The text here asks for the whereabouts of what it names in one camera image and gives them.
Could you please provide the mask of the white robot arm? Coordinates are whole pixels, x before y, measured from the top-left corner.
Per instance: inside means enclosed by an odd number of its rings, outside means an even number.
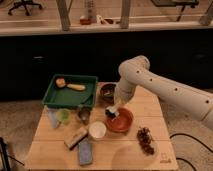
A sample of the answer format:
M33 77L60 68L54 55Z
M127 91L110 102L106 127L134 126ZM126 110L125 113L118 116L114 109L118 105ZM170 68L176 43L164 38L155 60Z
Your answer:
M147 57L139 55L123 61L118 68L120 80L116 84L114 102L125 105L134 96L137 86L156 94L192 114L213 131L213 94L167 79L149 71Z

